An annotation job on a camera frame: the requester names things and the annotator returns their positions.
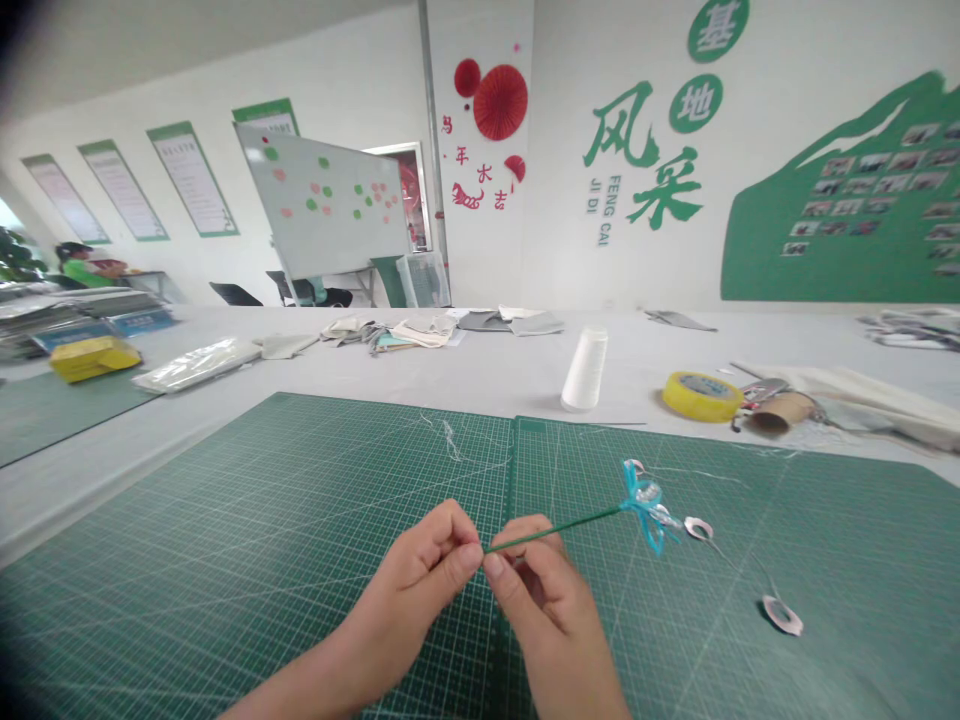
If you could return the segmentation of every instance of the tape roll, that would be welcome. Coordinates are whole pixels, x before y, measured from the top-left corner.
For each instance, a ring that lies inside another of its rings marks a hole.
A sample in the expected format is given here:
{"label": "tape roll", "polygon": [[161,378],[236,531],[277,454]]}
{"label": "tape roll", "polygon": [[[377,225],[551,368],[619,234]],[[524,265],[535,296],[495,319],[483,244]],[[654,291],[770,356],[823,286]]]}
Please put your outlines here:
{"label": "tape roll", "polygon": [[663,401],[692,420],[729,422],[743,404],[743,393],[709,375],[675,372],[663,389]]}

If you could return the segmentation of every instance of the green wire stem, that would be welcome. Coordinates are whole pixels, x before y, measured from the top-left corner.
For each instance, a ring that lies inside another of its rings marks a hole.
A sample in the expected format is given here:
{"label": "green wire stem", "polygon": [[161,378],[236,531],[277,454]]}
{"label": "green wire stem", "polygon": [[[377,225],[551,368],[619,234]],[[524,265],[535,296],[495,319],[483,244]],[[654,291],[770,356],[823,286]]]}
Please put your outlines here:
{"label": "green wire stem", "polygon": [[555,528],[550,528],[549,530],[544,530],[543,532],[534,533],[533,535],[527,535],[526,537],[522,537],[519,540],[511,540],[508,543],[501,543],[500,545],[496,545],[492,548],[487,548],[486,550],[484,550],[484,555],[489,555],[492,552],[497,552],[498,550],[503,550],[504,548],[513,547],[514,545],[520,545],[521,543],[530,542],[531,540],[539,540],[540,538],[546,537],[547,535],[553,535],[553,533],[560,532],[561,530],[569,530],[570,528],[576,527],[577,525],[583,525],[588,522],[593,522],[594,520],[601,520],[602,518],[609,517],[610,515],[616,515],[618,512],[620,512],[620,510],[621,508],[619,505],[614,505],[613,507],[607,508],[606,510],[601,510],[600,512],[594,513],[593,515],[587,515],[586,517],[582,517],[579,520],[571,520],[570,522],[564,523],[563,525],[558,525]]}

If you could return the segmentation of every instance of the green circle sign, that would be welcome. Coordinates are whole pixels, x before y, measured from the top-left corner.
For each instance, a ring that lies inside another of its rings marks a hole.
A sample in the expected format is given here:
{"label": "green circle sign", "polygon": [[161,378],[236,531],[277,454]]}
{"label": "green circle sign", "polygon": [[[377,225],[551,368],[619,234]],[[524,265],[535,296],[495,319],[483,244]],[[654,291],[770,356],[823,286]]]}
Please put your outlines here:
{"label": "green circle sign", "polygon": [[696,132],[717,114],[723,101],[723,83],[716,75],[697,75],[687,82],[670,105],[670,125],[678,133]]}
{"label": "green circle sign", "polygon": [[690,26],[690,57],[698,63],[719,60],[737,44],[749,16],[750,0],[710,0]]}

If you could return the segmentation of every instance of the red paper fan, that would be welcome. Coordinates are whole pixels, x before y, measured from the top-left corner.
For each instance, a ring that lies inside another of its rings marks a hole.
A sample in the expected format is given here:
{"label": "red paper fan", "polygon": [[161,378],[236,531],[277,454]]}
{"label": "red paper fan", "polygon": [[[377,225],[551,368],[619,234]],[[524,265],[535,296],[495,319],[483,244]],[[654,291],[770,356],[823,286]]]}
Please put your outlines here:
{"label": "red paper fan", "polygon": [[512,65],[497,65],[480,82],[473,99],[477,129],[491,140],[513,135],[527,114],[527,82]]}
{"label": "red paper fan", "polygon": [[527,174],[527,164],[522,157],[511,155],[503,161],[503,164],[513,170],[513,174],[517,176],[517,182],[523,182],[523,176]]}
{"label": "red paper fan", "polygon": [[460,61],[453,73],[453,86],[461,97],[473,97],[480,87],[480,66],[476,60],[467,58]]}

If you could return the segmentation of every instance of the green cutting mat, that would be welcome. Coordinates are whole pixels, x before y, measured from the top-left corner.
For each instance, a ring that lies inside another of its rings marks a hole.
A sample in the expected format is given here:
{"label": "green cutting mat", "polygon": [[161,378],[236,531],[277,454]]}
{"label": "green cutting mat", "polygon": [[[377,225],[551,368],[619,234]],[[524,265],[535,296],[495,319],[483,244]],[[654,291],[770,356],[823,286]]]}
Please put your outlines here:
{"label": "green cutting mat", "polygon": [[153,400],[132,368],[67,384],[53,372],[0,386],[0,467]]}
{"label": "green cutting mat", "polygon": [[[960,717],[960,493],[916,465],[518,419],[508,514],[555,523],[617,502],[637,458],[681,520],[657,559],[636,516],[564,533],[635,717]],[[769,570],[804,633],[758,601]],[[500,717],[533,716],[515,642]]]}
{"label": "green cutting mat", "polygon": [[[213,717],[330,633],[393,540],[444,499],[489,542],[510,431],[273,395],[0,575],[0,676],[50,716]],[[481,717],[496,618],[484,585],[444,612],[371,716]]]}

